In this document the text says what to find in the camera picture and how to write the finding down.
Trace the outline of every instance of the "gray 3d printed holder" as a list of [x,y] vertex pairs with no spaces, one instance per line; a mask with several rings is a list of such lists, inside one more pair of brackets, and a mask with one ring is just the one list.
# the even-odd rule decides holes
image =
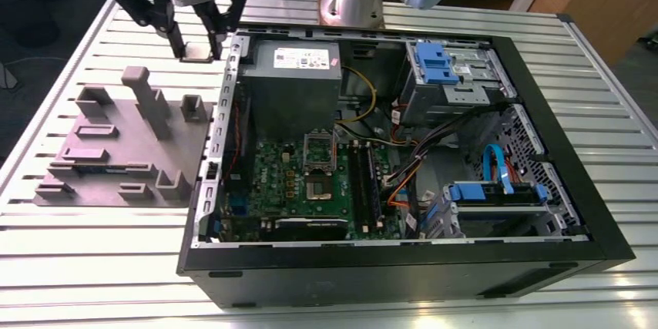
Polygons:
[[39,206],[187,207],[208,135],[212,104],[200,96],[167,102],[146,67],[122,81],[136,100],[86,87],[73,129],[48,167]]

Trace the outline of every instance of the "power supply label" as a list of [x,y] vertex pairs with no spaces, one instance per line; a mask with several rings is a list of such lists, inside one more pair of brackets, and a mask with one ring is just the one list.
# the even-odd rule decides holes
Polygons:
[[275,69],[330,69],[328,49],[278,48]]

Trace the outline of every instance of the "metal case frame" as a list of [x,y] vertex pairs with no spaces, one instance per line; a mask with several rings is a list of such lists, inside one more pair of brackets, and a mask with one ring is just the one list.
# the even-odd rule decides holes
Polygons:
[[[538,131],[546,156],[578,205],[583,232],[578,243],[409,243],[403,246],[199,248],[196,198],[208,192],[203,178],[216,143],[210,143],[187,218],[176,272],[191,277],[220,307],[326,305],[459,298],[519,297],[573,274],[602,271],[634,259],[539,87],[511,39],[430,32],[390,32],[322,26],[254,26],[235,37],[268,33],[282,38],[331,39],[355,35],[382,40],[487,40]],[[226,81],[235,84],[238,60],[230,57]],[[219,107],[231,107],[223,88]]]

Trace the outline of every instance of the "metal workbench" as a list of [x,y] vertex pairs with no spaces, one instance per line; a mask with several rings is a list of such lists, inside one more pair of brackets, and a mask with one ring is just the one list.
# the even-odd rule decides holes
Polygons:
[[[79,114],[72,100],[84,86],[130,96],[123,68],[144,65],[167,98],[194,93],[218,101],[224,62],[179,63],[167,40],[108,1],[0,170],[0,323],[140,329],[655,326],[658,135],[579,31],[553,15],[422,12],[396,4],[384,13],[390,29],[513,38],[638,259],[519,299],[220,311],[175,274],[187,210],[31,203]],[[191,10],[180,9],[176,19],[186,40],[206,42]],[[244,19],[315,24],[316,3],[248,0]]]

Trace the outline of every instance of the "ram slot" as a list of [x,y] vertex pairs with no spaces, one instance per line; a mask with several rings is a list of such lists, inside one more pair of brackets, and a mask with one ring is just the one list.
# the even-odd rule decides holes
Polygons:
[[370,230],[380,227],[378,223],[382,216],[382,206],[379,204],[379,186],[378,186],[378,170],[374,165],[372,147],[370,143],[360,147],[360,174],[364,190],[366,208],[368,210],[368,225]]
[[351,189],[351,214],[354,215],[354,227],[359,232],[368,232],[368,209],[364,202],[364,186],[360,182],[360,164],[359,164],[359,143],[355,141],[350,144],[347,153],[347,167],[350,172],[350,189]]

